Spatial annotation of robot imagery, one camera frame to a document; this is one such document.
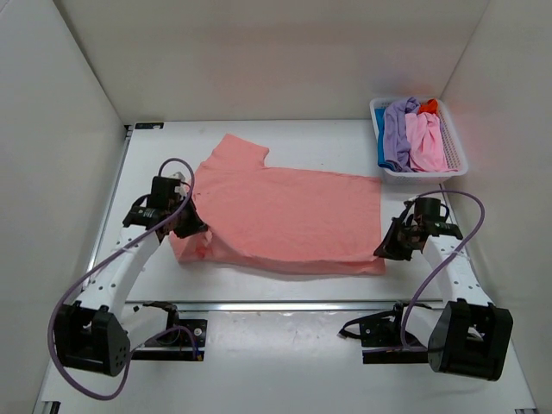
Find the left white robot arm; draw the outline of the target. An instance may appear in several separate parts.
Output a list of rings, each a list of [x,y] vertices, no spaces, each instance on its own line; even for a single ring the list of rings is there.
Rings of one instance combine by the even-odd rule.
[[[56,305],[48,327],[48,347],[56,367],[117,376],[133,351],[154,337],[175,341],[180,332],[177,308],[153,301],[125,314],[124,306],[139,274],[163,240],[204,232],[190,199],[167,202],[160,209],[135,205],[123,221],[116,249]]]

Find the blue t shirt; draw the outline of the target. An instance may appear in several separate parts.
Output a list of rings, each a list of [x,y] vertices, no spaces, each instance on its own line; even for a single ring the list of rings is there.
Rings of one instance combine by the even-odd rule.
[[[386,160],[385,152],[384,152],[385,109],[376,108],[374,110],[374,115],[375,115],[375,121],[378,127],[378,135],[377,135],[378,166],[380,168],[384,168],[392,172],[396,172],[396,166],[392,162],[389,162]]]

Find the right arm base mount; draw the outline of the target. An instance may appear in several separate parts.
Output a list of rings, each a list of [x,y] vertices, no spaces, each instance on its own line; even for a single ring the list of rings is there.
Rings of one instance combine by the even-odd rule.
[[[414,350],[403,350],[400,327],[408,304],[398,302],[390,310],[349,320],[337,335],[361,342],[364,365],[427,364],[427,352],[417,350],[422,344],[410,333],[406,333],[405,338]]]

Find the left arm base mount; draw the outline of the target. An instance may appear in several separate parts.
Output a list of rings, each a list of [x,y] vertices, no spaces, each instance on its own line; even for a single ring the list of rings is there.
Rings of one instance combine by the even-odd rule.
[[[204,360],[208,320],[187,316],[176,304],[146,302],[135,305],[122,320],[135,361]]]

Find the black label sticker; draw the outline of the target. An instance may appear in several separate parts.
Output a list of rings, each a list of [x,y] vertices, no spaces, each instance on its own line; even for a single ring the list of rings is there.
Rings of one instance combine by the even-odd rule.
[[[138,122],[135,124],[135,130],[157,130],[164,128],[163,122]]]

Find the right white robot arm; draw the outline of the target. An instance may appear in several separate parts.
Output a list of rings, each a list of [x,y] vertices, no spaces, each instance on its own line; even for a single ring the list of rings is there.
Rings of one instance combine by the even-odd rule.
[[[387,337],[404,351],[424,352],[431,369],[480,380],[496,381],[504,369],[513,328],[511,313],[494,304],[463,253],[467,237],[443,216],[394,217],[375,255],[410,260],[418,251],[431,268],[420,285],[435,283],[441,311],[418,305],[415,292],[402,313],[386,325]]]

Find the orange red t shirt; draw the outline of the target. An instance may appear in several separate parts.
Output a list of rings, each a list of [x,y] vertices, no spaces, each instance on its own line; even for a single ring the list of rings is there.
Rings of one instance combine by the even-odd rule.
[[[429,113],[432,115],[438,115],[439,102],[435,98],[431,98],[424,103],[421,103],[418,108],[418,114]]]

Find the lavender t shirt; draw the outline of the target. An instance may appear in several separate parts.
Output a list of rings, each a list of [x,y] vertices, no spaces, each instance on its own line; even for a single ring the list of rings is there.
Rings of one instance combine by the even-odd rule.
[[[383,151],[385,161],[397,173],[412,173],[410,167],[411,144],[406,136],[406,118],[416,115],[420,103],[415,97],[408,97],[390,103],[384,113]]]

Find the light pink t shirt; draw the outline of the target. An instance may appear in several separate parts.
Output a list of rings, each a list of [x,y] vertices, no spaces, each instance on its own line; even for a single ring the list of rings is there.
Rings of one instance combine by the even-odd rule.
[[[415,172],[444,173],[449,170],[442,141],[441,123],[429,113],[408,114],[406,136],[411,144],[410,167]]]

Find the salmon pink t shirt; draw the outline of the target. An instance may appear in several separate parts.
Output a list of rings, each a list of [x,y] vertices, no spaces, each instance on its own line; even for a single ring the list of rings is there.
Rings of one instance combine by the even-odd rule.
[[[195,172],[192,201],[209,226],[169,242],[180,263],[276,273],[382,275],[380,180],[266,166],[269,150],[225,135]]]

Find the aluminium table rail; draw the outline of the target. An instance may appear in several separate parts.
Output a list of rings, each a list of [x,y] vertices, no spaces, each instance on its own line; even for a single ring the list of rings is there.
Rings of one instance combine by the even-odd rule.
[[[276,301],[276,302],[177,302],[180,311],[189,312],[333,312],[384,311],[396,301]]]

